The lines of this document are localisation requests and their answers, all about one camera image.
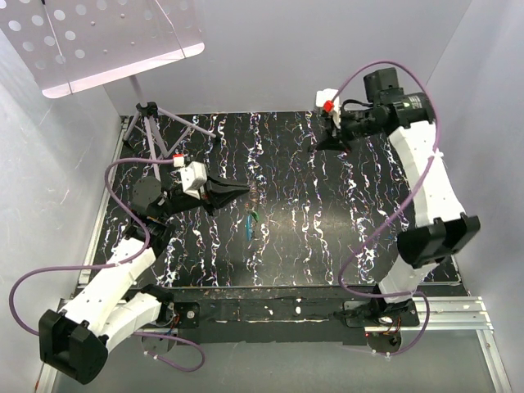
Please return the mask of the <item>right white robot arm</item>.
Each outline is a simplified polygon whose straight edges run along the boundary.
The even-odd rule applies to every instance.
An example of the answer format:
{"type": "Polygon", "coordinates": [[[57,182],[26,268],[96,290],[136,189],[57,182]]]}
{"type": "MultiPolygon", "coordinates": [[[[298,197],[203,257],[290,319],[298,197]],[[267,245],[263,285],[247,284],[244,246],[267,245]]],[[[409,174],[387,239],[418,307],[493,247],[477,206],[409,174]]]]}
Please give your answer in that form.
{"type": "Polygon", "coordinates": [[[364,90],[367,101],[360,111],[346,109],[333,88],[317,91],[315,106],[326,120],[326,136],[312,148],[347,151],[359,138],[386,135],[408,181],[415,226],[398,235],[397,259],[373,288],[372,297],[345,307],[337,318],[350,327],[416,323],[413,294],[418,285],[461,251],[480,231],[481,223],[466,213],[451,186],[435,145],[436,116],[428,96],[406,93],[392,67],[365,75],[364,90]]]}

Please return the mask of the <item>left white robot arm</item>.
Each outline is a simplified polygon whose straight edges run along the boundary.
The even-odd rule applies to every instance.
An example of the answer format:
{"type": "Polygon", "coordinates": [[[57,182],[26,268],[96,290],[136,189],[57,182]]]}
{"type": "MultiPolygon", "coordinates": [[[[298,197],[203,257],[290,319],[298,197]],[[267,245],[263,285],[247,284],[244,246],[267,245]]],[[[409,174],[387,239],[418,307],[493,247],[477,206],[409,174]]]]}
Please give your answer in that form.
{"type": "Polygon", "coordinates": [[[109,353],[139,328],[163,328],[174,319],[174,298],[153,284],[126,300],[124,295],[167,248],[171,216],[204,208],[208,214],[248,193],[245,183],[185,174],[164,187],[153,176],[133,186],[130,209],[146,225],[127,229],[107,268],[60,310],[47,310],[38,321],[40,359],[86,385],[103,369],[109,353]]]}

